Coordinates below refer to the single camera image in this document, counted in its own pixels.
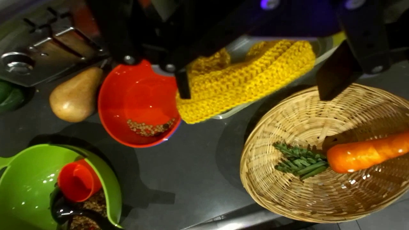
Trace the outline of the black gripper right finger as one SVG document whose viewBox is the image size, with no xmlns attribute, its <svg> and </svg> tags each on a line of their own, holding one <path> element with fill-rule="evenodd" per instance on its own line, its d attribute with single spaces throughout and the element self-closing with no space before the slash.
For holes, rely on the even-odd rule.
<svg viewBox="0 0 409 230">
<path fill-rule="evenodd" d="M 331 101 L 363 74 L 378 74 L 390 67 L 388 39 L 381 19 L 341 18 L 346 39 L 317 71 L 321 101 Z"/>
</svg>

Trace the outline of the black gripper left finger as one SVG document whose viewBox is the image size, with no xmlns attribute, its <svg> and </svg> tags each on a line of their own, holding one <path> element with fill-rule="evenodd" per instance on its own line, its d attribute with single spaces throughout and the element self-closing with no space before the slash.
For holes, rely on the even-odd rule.
<svg viewBox="0 0 409 230">
<path fill-rule="evenodd" d="M 142 43 L 122 57 L 122 62 L 128 65 L 139 64 L 143 60 L 147 60 L 152 69 L 172 74 L 181 98 L 192 95 L 186 74 L 186 65 L 192 61 L 192 55 L 185 47 L 165 48 Z"/>
</svg>

